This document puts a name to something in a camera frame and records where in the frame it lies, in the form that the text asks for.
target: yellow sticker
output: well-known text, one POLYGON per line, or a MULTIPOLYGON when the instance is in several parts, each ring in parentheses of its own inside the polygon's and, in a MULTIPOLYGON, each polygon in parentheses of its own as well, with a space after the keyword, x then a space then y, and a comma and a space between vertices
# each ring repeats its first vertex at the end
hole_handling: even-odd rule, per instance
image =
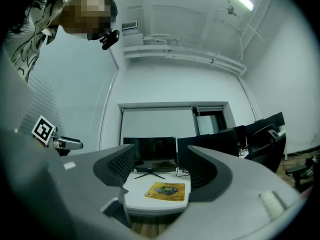
POLYGON ((155 182, 144 196, 146 198, 182 202, 185 200, 185 184, 155 182))

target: black and white fiducial marker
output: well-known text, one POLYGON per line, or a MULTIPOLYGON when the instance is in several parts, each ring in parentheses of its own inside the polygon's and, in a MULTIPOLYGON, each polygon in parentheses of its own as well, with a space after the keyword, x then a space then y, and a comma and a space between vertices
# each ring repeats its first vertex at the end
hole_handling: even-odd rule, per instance
POLYGON ((32 129, 32 134, 45 145, 48 145, 55 128, 52 123, 41 115, 32 129))

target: black chair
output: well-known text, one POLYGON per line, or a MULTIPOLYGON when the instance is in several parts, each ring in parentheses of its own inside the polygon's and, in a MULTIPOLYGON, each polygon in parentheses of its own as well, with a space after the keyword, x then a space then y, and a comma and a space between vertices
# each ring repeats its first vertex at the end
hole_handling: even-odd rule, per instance
POLYGON ((277 171, 286 146, 286 134, 279 136, 273 124, 255 132, 248 143, 249 154, 245 159, 255 161, 277 171))
POLYGON ((300 184, 301 174, 309 170, 313 164, 314 161, 311 158, 307 158, 304 164, 285 170, 286 175, 293 176, 294 187, 301 193, 313 185, 313 181, 305 184, 300 184))

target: white ceiling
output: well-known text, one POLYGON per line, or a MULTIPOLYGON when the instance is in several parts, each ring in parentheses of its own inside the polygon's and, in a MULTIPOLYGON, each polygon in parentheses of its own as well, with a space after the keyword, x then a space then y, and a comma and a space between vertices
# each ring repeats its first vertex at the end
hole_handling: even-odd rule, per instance
MULTIPOLYGON (((240 36, 255 9, 238 0, 115 0, 124 7, 123 22, 138 21, 140 32, 170 34, 182 46, 219 52, 231 59, 240 55, 240 36), (227 14, 234 7, 237 16, 227 14)), ((259 0, 250 0, 256 6, 259 0)))

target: desk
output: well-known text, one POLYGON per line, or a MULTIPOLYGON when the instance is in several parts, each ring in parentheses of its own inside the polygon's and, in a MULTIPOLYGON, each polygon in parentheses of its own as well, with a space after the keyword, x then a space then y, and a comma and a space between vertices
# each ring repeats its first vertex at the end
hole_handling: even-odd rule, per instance
POLYGON ((173 171, 156 173, 165 179, 158 178, 151 174, 135 179, 143 174, 144 173, 134 170, 134 172, 130 173, 123 186, 126 190, 128 190, 128 193, 124 195, 124 200, 129 214, 158 216, 180 213, 185 210, 188 205, 189 194, 191 192, 190 176, 177 177, 176 172, 173 171), (184 201, 166 201, 145 197, 145 194, 155 182, 184 183, 184 201))

